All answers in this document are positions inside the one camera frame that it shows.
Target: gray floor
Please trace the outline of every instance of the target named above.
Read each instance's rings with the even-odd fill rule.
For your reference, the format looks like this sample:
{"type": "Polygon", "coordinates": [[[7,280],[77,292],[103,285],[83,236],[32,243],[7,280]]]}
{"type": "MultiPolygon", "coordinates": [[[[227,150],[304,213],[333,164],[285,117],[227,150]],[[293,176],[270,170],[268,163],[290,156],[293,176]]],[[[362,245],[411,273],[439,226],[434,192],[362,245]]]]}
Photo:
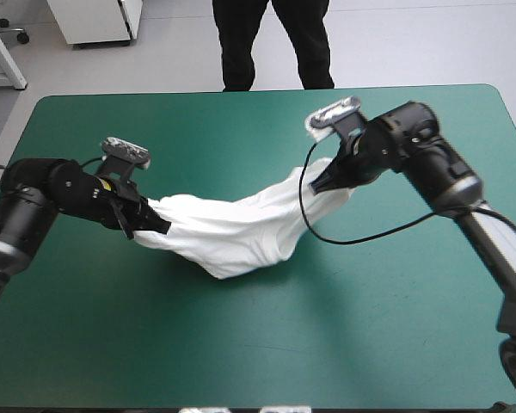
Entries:
{"type": "MultiPolygon", "coordinates": [[[[0,89],[0,163],[43,96],[220,90],[211,2],[145,0],[133,46],[95,50],[67,46],[45,0],[1,6],[1,15],[27,26],[31,42],[9,42],[29,87],[0,89]]],[[[489,83],[516,124],[516,1],[331,0],[325,21],[337,87],[489,83]]],[[[254,89],[301,88],[271,8],[254,55],[254,89]]]]}

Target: chair wheel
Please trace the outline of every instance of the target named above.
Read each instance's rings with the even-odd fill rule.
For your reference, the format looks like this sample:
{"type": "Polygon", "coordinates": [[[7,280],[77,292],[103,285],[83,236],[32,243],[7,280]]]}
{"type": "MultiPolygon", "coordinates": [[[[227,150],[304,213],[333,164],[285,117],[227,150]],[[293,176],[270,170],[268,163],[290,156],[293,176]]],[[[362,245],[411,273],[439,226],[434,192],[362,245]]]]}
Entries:
{"type": "Polygon", "coordinates": [[[0,19],[0,28],[8,28],[9,20],[8,19],[0,19]]]}
{"type": "Polygon", "coordinates": [[[17,41],[20,42],[22,45],[26,45],[30,38],[28,37],[28,34],[26,33],[19,33],[17,35],[17,41]]]}

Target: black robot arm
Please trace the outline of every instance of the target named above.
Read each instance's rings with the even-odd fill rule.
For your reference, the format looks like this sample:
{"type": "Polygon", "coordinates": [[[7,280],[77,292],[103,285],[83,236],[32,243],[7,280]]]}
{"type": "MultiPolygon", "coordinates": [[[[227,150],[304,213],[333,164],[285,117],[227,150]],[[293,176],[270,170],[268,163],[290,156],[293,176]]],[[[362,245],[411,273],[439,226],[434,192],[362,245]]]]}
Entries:
{"type": "Polygon", "coordinates": [[[317,141],[332,133],[341,139],[335,159],[310,184],[315,193],[355,188],[393,170],[435,213],[457,223],[504,293],[497,330],[510,338],[500,354],[516,388],[516,228],[483,199],[482,180],[440,135],[432,109],[408,102],[367,121],[351,97],[311,114],[306,128],[317,141]]]}
{"type": "Polygon", "coordinates": [[[168,232],[170,222],[130,179],[135,168],[147,168],[149,152],[116,138],[101,147],[106,155],[94,175],[66,159],[22,159],[6,168],[0,183],[0,295],[9,277],[29,266],[59,213],[122,230],[130,239],[134,231],[168,232]]]}

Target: leg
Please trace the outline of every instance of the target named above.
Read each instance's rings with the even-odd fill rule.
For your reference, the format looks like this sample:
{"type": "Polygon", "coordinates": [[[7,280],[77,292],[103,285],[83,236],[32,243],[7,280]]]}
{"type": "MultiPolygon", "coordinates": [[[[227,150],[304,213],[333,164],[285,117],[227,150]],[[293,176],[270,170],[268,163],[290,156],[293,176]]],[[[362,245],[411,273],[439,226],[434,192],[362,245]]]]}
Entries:
{"type": "Polygon", "coordinates": [[[222,46],[224,91],[249,90],[255,80],[250,54],[267,0],[212,0],[222,46]]]}
{"type": "Polygon", "coordinates": [[[332,89],[329,39],[323,17],[329,0],[273,0],[275,13],[291,39],[305,89],[332,89]]]}

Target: white cloth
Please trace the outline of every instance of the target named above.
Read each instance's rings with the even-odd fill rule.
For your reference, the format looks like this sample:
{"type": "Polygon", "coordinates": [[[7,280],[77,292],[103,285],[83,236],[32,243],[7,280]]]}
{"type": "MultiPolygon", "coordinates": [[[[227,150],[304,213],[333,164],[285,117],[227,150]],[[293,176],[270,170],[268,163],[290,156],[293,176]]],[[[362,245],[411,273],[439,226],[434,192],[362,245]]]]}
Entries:
{"type": "MultiPolygon", "coordinates": [[[[331,159],[306,170],[302,195],[311,223],[334,211],[351,191],[337,189],[314,196],[308,183],[331,159]]],[[[167,196],[149,205],[172,223],[169,233],[137,231],[135,241],[149,248],[172,250],[197,262],[216,278],[241,275],[288,260],[306,226],[298,203],[302,167],[283,181],[235,202],[202,200],[190,194],[167,196]]]]}

